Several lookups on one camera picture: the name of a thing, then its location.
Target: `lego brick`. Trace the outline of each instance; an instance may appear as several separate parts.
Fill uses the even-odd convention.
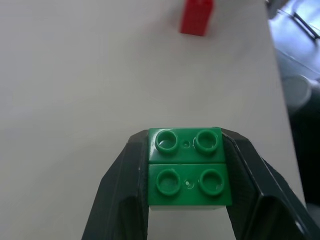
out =
[[[149,164],[222,164],[222,132],[211,128],[150,128]]]
[[[204,36],[213,9],[214,0],[186,0],[180,32]]]
[[[149,164],[149,206],[230,206],[225,164]]]

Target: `table surface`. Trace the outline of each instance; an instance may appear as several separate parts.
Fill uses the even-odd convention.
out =
[[[0,236],[81,239],[134,133],[230,129],[304,201],[262,0],[219,0],[207,36],[183,1],[1,0]],[[225,208],[151,211],[148,239],[234,239]]]

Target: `green block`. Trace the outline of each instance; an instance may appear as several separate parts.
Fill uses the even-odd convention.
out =
[[[225,164],[149,164],[150,206],[230,206]]]
[[[150,128],[149,164],[225,163],[222,132],[211,128]]]

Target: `red lego brick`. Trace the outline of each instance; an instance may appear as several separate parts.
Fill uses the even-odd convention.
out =
[[[214,7],[214,0],[186,0],[180,32],[204,36]]]

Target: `gray floor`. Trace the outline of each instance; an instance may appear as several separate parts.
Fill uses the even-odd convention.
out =
[[[320,78],[320,39],[313,40],[291,18],[296,0],[291,0],[269,21],[281,77],[296,74]],[[320,34],[320,1],[305,0],[297,13]]]

